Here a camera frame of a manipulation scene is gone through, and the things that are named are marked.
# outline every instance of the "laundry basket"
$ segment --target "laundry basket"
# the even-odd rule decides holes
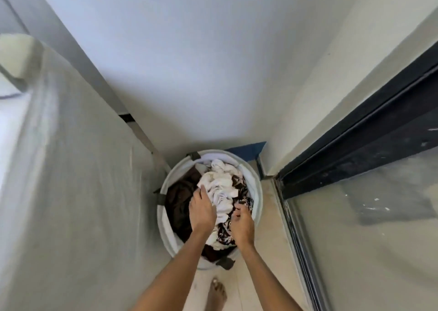
[[[191,167],[196,163],[204,163],[205,161],[212,161],[214,159],[222,160],[225,163],[229,163],[237,167],[245,178],[247,183],[248,191],[251,198],[254,200],[254,206],[252,210],[252,218],[255,225],[257,226],[260,217],[261,210],[263,208],[263,193],[261,191],[260,179],[257,173],[252,169],[252,167],[244,160],[240,159],[238,156],[222,150],[205,150],[200,152],[195,152],[195,155],[187,156],[182,159],[167,175],[161,187],[160,194],[161,199],[164,199],[164,195],[167,193],[167,189],[178,181]],[[167,251],[172,257],[178,253],[179,249],[184,245],[183,241],[173,232],[170,226],[169,219],[167,217],[166,209],[164,207],[164,202],[161,202],[157,206],[157,219],[158,227],[161,235],[161,239],[166,247]],[[209,262],[207,259],[201,257],[198,263],[199,270],[210,270],[217,266],[222,266],[223,268],[229,270],[234,261],[239,256],[239,250],[235,248],[226,259],[220,259],[215,263]]]

